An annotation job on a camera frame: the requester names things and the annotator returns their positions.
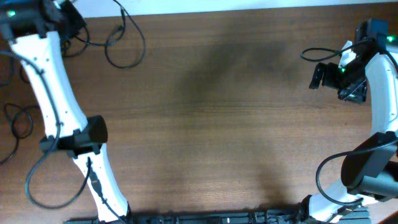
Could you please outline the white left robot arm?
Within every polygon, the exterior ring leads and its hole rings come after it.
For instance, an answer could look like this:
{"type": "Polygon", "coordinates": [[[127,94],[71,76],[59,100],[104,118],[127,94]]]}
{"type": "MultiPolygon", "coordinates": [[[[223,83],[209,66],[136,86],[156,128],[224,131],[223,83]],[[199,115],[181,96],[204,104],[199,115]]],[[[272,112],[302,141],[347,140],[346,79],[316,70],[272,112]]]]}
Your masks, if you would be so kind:
{"type": "Polygon", "coordinates": [[[34,172],[54,152],[65,151],[85,177],[98,216],[90,223],[132,223],[129,204],[109,164],[108,132],[100,115],[86,117],[73,94],[63,64],[61,45],[86,26],[70,1],[1,1],[1,35],[9,42],[7,55],[19,60],[29,78],[44,119],[43,156],[25,181],[25,193],[35,205],[44,205],[30,193],[34,172]]]}

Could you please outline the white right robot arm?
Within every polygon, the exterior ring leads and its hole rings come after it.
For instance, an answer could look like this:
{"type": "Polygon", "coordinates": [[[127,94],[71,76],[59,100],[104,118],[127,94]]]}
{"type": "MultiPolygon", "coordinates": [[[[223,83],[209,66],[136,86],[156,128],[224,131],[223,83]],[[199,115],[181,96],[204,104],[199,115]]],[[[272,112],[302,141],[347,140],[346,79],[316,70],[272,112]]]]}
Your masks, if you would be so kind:
{"type": "Polygon", "coordinates": [[[368,206],[397,198],[397,37],[386,21],[360,23],[354,41],[315,60],[309,87],[353,103],[371,100],[370,137],[341,154],[340,178],[296,210],[269,210],[267,223],[369,223],[368,206]]]}

